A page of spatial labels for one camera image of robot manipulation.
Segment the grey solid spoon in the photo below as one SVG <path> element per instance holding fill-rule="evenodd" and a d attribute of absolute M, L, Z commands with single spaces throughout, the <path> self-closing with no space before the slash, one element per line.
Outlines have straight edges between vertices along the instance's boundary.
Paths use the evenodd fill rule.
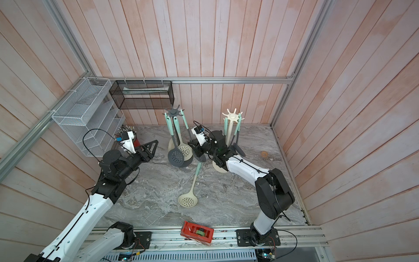
<path fill-rule="evenodd" d="M 168 159 L 169 159 L 169 162 L 174 167 L 181 167 L 184 163 L 184 155 L 181 152 L 181 150 L 177 147 L 177 145 L 175 144 L 175 137 L 174 137 L 173 124 L 172 124 L 171 118 L 167 114 L 165 116 L 166 116 L 168 129 L 169 129 L 169 132 L 170 132 L 173 144 L 174 144 L 174 148 L 172 150 L 170 150 L 169 153 L 168 153 Z"/>

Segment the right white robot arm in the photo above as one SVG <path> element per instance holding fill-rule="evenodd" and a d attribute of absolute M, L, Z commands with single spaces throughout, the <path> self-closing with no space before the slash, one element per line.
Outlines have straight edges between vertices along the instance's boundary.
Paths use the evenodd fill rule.
<path fill-rule="evenodd" d="M 280 244 L 275 240 L 277 230 L 274 224 L 295 202 L 283 173 L 279 169 L 264 169 L 245 160 L 245 153 L 237 143 L 226 144 L 222 131 L 206 134 L 204 127 L 198 126 L 189 131 L 189 137 L 188 145 L 197 158 L 207 154 L 217 167 L 240 176 L 256 189 L 261 211 L 249 229 L 236 231 L 237 244 L 242 247 Z"/>

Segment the cream skimmer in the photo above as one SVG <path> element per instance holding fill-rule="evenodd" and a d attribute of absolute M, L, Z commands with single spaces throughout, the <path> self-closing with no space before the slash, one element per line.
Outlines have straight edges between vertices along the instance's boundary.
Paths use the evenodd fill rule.
<path fill-rule="evenodd" d="M 176 116 L 173 118 L 173 122 L 175 124 L 176 132 L 177 132 L 177 135 L 178 135 L 178 138 L 179 138 L 179 141 L 180 141 L 180 143 L 179 143 L 179 149 L 181 150 L 181 152 L 182 152 L 182 154 L 184 156 L 184 164 L 183 165 L 185 165 L 185 163 L 190 163 L 192 161 L 192 158 L 193 158 L 192 149 L 191 149 L 191 147 L 189 145 L 186 145 L 182 141 L 180 124 L 179 124 L 178 118 Z"/>
<path fill-rule="evenodd" d="M 188 193 L 186 193 L 186 194 L 180 195 L 179 198 L 178 198 L 178 203 L 182 207 L 186 207 L 186 208 L 194 207 L 197 204 L 197 202 L 198 202 L 198 199 L 194 195 L 193 192 L 194 192 L 194 186 L 195 186 L 195 183 L 196 183 L 197 176 L 198 176 L 198 174 L 199 174 L 199 172 L 201 170 L 201 166 L 202 166 L 202 163 L 199 162 L 198 165 L 197 165 L 197 168 L 196 168 L 194 180 L 193 180 L 193 183 L 192 183 L 192 186 L 191 186 L 190 191 Z"/>
<path fill-rule="evenodd" d="M 170 116 L 166 112 L 164 113 L 164 115 L 165 115 L 165 120 L 167 122 L 167 127 L 169 129 L 170 135 L 174 136 L 173 126 L 172 126 L 172 122 L 170 120 Z M 168 152 L 171 151 L 172 149 L 174 149 L 174 144 L 173 144 L 173 139 L 170 138 L 169 145 L 168 145 Z"/>

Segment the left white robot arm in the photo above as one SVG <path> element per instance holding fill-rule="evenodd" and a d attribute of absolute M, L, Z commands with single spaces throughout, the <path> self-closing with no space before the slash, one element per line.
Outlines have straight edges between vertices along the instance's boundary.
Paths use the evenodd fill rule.
<path fill-rule="evenodd" d="M 116 248 L 134 250 L 138 240 L 131 224 L 116 222 L 95 242 L 82 244 L 99 220 L 110 210 L 124 192 L 126 178 L 149 162 L 156 154 L 158 141 L 143 144 L 122 156 L 119 150 L 106 152 L 99 162 L 101 173 L 87 202 L 63 229 L 60 235 L 39 254 L 30 254 L 28 262 L 98 262 Z"/>

